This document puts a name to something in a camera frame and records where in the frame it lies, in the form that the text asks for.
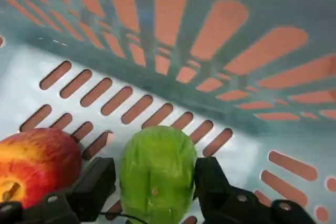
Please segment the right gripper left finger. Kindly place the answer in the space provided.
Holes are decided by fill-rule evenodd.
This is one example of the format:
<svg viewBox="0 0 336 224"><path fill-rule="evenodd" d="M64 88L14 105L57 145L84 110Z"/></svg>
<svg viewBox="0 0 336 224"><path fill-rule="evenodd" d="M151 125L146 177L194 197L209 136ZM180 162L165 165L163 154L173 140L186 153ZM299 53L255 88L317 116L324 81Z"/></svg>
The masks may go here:
<svg viewBox="0 0 336 224"><path fill-rule="evenodd" d="M54 191L23 208L18 201L1 203L1 223L82 223L96 221L115 185L113 158L96 157L73 186Z"/></svg>

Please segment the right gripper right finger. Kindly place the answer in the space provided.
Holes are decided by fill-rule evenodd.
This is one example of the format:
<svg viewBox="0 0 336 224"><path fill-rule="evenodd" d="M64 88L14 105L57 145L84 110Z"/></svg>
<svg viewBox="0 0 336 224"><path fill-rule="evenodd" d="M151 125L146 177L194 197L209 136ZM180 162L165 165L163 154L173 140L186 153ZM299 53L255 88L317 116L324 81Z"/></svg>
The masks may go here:
<svg viewBox="0 0 336 224"><path fill-rule="evenodd" d="M315 223L293 201L278 199L266 206L254 193L230 185L215 157L196 160L194 181L205 223Z"/></svg>

